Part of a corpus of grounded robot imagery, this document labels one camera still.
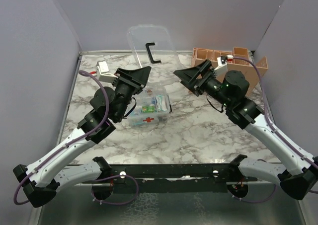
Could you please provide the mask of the green medicine box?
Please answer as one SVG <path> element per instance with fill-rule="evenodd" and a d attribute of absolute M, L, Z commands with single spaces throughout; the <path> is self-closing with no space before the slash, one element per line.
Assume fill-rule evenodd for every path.
<path fill-rule="evenodd" d="M 142 106 L 142 113 L 153 113 L 153 112 L 155 112 L 155 107 L 153 105 Z"/>

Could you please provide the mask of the clear plastic kit lid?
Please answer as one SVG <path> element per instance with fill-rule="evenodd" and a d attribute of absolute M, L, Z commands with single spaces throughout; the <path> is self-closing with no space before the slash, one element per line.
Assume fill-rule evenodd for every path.
<path fill-rule="evenodd" d="M 132 26 L 127 31 L 127 39 L 138 67 L 172 64 L 173 68 L 182 68 L 165 27 L 151 24 Z"/>

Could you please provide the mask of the clear plastic kit box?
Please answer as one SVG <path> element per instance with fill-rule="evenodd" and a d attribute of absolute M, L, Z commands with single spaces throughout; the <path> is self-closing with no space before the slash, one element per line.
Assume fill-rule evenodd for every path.
<path fill-rule="evenodd" d="M 151 125 L 165 122 L 172 112 L 171 102 L 165 87 L 159 83 L 146 86 L 133 96 L 136 100 L 127 109 L 130 126 Z"/>

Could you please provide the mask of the clear bandage packet teal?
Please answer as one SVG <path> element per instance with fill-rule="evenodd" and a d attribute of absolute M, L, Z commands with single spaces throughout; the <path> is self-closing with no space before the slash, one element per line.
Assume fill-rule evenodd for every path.
<path fill-rule="evenodd" d="M 157 95 L 155 101 L 157 111 L 167 111 L 166 100 L 164 95 Z"/>

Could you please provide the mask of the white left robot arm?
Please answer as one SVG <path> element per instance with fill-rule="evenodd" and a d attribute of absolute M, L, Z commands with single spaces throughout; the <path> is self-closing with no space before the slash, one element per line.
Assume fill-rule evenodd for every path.
<path fill-rule="evenodd" d="M 66 167 L 77 156 L 107 138 L 116 129 L 114 125 L 128 117 L 128 105 L 147 85 L 151 69 L 150 66 L 135 70 L 118 68 L 111 87 L 103 86 L 97 77 L 80 70 L 81 76 L 90 77 L 99 85 L 90 101 L 92 110 L 65 140 L 42 158 L 13 169 L 19 181 L 13 202 L 19 206 L 30 203 L 38 208 L 49 203 L 66 187 L 92 180 L 107 181 L 112 169 L 102 157 L 95 157 L 82 166 Z"/>

